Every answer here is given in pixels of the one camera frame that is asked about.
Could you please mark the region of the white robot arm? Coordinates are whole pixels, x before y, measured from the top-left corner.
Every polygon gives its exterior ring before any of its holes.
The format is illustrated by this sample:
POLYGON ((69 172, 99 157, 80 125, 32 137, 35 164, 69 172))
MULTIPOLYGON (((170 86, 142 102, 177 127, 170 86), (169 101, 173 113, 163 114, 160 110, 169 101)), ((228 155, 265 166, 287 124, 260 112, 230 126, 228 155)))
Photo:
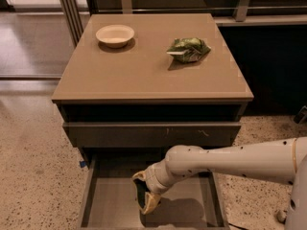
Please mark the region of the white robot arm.
POLYGON ((212 172, 292 184, 285 230, 307 228, 307 138, 291 138, 221 149, 177 145, 165 158, 132 176, 140 212, 155 210, 179 181, 212 172))

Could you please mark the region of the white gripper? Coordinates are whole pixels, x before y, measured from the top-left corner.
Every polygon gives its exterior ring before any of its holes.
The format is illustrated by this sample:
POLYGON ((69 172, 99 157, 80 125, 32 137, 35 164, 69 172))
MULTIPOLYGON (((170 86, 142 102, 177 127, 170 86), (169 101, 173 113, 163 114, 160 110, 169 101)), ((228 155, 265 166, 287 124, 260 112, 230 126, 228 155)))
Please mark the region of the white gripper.
POLYGON ((161 195, 169 190, 160 179, 163 169, 158 164, 150 165, 145 171, 140 171, 132 176, 132 181, 137 188, 149 189, 141 196, 139 203, 143 215, 152 213, 160 203, 161 195))

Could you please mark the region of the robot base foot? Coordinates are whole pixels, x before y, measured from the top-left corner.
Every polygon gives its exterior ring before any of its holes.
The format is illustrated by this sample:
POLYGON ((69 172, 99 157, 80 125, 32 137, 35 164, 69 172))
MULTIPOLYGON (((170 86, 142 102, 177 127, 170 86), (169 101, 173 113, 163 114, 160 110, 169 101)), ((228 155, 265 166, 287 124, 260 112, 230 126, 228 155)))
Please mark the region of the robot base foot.
POLYGON ((284 224, 287 219, 287 212, 285 210, 279 210, 276 214, 276 219, 278 222, 284 224))

